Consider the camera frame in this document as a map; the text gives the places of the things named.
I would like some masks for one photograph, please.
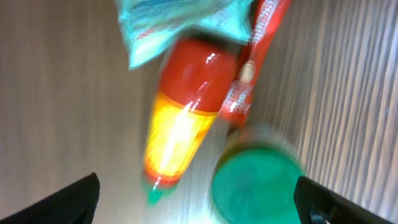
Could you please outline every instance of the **green jar lid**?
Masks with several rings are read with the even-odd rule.
[[[214,175],[214,206],[232,224],[300,223],[293,195],[301,175],[299,163],[281,151],[241,151]]]

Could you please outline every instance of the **green bottle cap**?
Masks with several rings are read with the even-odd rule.
[[[300,223],[293,195],[301,175],[299,163],[281,151],[241,151],[215,173],[214,206],[232,224]]]
[[[147,195],[148,207],[154,207],[163,196],[168,196],[177,188],[177,184],[162,186],[158,183],[148,181],[148,179],[141,177],[141,187]]]

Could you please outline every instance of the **black object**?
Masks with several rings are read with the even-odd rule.
[[[391,224],[306,177],[298,178],[294,203],[303,224]]]
[[[93,222],[99,196],[100,182],[97,175],[92,173],[34,205],[1,220],[0,224],[89,224]]]

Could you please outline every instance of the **red bottle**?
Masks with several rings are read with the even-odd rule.
[[[148,178],[175,184],[215,120],[234,76],[235,57],[180,40],[162,70],[144,158]]]

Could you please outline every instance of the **hot sauce bottle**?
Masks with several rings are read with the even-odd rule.
[[[161,71],[150,121],[144,173],[156,184],[176,184],[223,104],[235,57],[193,39],[179,40]]]

